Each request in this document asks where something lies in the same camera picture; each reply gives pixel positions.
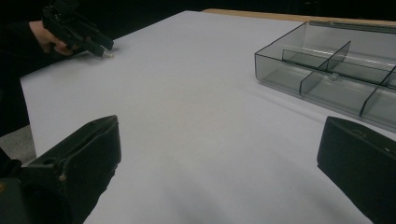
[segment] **hand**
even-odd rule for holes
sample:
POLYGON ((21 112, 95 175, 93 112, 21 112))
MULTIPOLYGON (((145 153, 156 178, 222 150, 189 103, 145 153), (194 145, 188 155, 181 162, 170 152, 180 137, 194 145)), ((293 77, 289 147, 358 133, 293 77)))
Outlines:
POLYGON ((42 21, 30 21, 29 26, 33 34, 35 35, 38 44, 44 52, 50 53, 51 45, 55 44, 54 49, 58 53, 65 56, 73 54, 73 50, 68 49, 66 47, 67 45, 62 40, 58 39, 58 37, 56 37, 55 35, 50 33, 50 31, 44 28, 42 21))

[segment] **wooden table edge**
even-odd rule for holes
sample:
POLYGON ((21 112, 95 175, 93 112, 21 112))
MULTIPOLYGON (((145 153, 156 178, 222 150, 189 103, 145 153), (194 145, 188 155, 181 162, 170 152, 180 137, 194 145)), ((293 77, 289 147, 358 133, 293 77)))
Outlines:
POLYGON ((396 21, 371 21, 371 20, 357 20, 357 19, 344 19, 344 18, 332 18, 332 17, 313 17, 313 16, 277 14, 277 13, 267 13, 267 12, 238 11, 238 10, 218 9, 218 8, 208 8, 203 10, 203 12, 231 15, 231 16, 264 18, 264 19, 281 20, 281 21, 341 21, 341 22, 355 22, 355 23, 396 26, 396 21))

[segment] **transparent organizer box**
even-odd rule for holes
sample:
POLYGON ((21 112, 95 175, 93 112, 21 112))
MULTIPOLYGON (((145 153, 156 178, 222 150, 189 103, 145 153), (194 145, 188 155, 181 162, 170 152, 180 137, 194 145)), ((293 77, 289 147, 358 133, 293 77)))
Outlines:
POLYGON ((261 84, 396 131, 396 35, 306 22, 255 54, 261 84))

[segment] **black object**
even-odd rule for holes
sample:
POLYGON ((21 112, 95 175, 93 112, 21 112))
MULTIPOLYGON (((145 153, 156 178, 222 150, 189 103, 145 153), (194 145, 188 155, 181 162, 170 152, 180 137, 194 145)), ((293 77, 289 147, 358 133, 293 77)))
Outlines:
POLYGON ((120 162, 116 116, 87 123, 21 167, 0 151, 2 224, 80 224, 96 206, 120 162))
POLYGON ((328 117, 318 168, 374 223, 395 223, 396 142, 358 123, 328 117))
POLYGON ((96 25, 76 13, 77 0, 54 0, 43 8, 43 25, 69 48, 78 46, 102 57, 113 48, 113 40, 103 35, 96 25))

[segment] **white tabletop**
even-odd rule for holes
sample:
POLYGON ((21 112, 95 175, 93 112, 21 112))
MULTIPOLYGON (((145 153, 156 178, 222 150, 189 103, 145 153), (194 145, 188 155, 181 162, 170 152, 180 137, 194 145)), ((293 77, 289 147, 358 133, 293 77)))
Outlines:
POLYGON ((317 167, 325 119, 344 116, 255 78, 254 53, 299 24, 186 11, 115 58, 24 77, 37 155, 119 117, 122 162, 86 223, 370 223, 317 167))

